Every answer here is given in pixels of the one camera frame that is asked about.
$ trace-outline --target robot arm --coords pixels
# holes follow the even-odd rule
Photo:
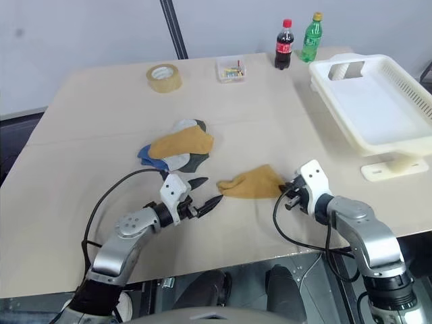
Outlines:
[[[185,218],[199,218],[222,199],[222,196],[216,196],[199,209],[191,207],[189,192],[206,180],[197,178],[183,182],[178,175],[169,174],[160,189],[162,203],[151,202],[119,219],[72,301],[52,323],[110,323],[141,248],[162,228],[172,223],[177,225]]]
[[[287,184],[287,209],[300,210],[323,225],[330,223],[351,245],[377,323],[426,323],[396,237],[367,204],[333,196],[316,160],[303,165]]]

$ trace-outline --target sprite bottle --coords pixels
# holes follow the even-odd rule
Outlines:
[[[321,36],[323,36],[323,29],[321,27],[321,20],[323,14],[321,12],[315,12],[313,15],[313,21],[306,29],[304,35],[303,50],[300,58],[305,62],[311,62],[317,56],[317,50]]]

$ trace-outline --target blue cloth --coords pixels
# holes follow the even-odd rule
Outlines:
[[[149,157],[149,150],[150,150],[150,145],[147,145],[144,146],[141,149],[141,151],[138,153],[138,157],[141,158],[141,164],[151,165],[156,169],[168,171],[168,165],[164,161],[158,159],[152,159],[151,157]]]

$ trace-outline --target wooden tabletop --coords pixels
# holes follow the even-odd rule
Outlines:
[[[317,59],[347,51],[322,48]],[[215,58],[164,63],[176,65],[183,80],[168,94],[147,84],[146,71],[157,63],[77,72],[57,93],[0,189],[0,297],[75,290],[94,205],[118,179],[142,168],[136,155],[144,145],[184,118],[205,121],[215,138],[197,172],[180,173],[186,180],[210,178],[192,192],[196,206],[218,194],[219,180],[266,163],[290,180],[317,159],[334,194],[370,204],[396,235],[432,229],[425,207],[432,172],[367,182],[360,167],[380,158],[359,157],[350,147],[295,54],[284,71],[273,67],[273,55],[245,55],[247,75],[239,84],[217,81]],[[90,238],[103,243],[122,215],[159,202],[161,183],[157,174],[130,178],[101,206]],[[306,251],[276,232],[274,202],[224,198],[201,219],[164,229],[142,249],[131,282]],[[299,210],[280,209],[279,219],[287,235],[324,245],[325,228]],[[335,234],[333,246],[343,245]]]

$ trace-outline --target masking tape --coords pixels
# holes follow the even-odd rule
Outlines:
[[[159,64],[153,66],[146,73],[148,84],[160,93],[167,93],[178,89],[182,85],[182,79],[178,68],[172,64]]]

